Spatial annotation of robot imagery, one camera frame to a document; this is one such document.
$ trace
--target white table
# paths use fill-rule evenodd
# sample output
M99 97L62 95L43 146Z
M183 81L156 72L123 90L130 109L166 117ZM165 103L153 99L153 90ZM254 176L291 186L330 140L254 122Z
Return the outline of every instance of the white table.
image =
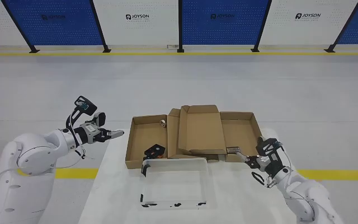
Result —
M140 199L140 170L128 170L125 153L129 130L109 143L80 224L125 223L296 223L296 216L286 206L281 193L267 189L251 176L242 163L208 163L212 198L207 208L148 210Z

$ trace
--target blue wall panel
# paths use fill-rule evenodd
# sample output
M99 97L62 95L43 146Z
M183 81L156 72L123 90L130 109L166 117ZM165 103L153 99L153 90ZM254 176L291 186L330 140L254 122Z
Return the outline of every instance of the blue wall panel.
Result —
M255 45L268 0L183 0L183 44Z
M31 45L101 45L89 0L5 0Z
M358 10L348 24L348 27L338 41L338 44L358 44Z

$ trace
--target box lid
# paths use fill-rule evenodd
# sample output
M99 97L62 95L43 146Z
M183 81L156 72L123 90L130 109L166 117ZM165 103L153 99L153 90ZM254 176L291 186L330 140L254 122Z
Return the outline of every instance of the box lid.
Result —
M223 127L216 105L182 106L178 147L195 154L226 154Z
M167 116L168 158L197 158L178 148L180 109L173 108Z

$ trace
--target cardboard tray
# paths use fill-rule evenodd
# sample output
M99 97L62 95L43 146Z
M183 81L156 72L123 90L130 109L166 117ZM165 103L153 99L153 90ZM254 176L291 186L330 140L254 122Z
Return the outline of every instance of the cardboard tray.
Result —
M226 147L238 146L246 156L257 155L260 128L252 112L220 112ZM226 155L226 162L243 162L236 155Z

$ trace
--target yellow tape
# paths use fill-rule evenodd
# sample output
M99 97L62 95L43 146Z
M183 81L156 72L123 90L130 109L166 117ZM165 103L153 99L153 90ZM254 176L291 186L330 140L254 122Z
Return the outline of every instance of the yellow tape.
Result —
M72 168L56 170L57 179L95 179L98 169Z
M338 53L326 53L326 52L187 52L187 53L175 53L175 52L122 52L122 53L0 53L0 56L29 56L29 57L41 57L41 56L110 56L110 55L358 55L358 52L338 52Z
M314 180L358 180L358 170L298 170L307 179ZM95 179L96 168L68 168L56 170L57 179Z
M298 170L301 175L314 180L358 180L358 170Z

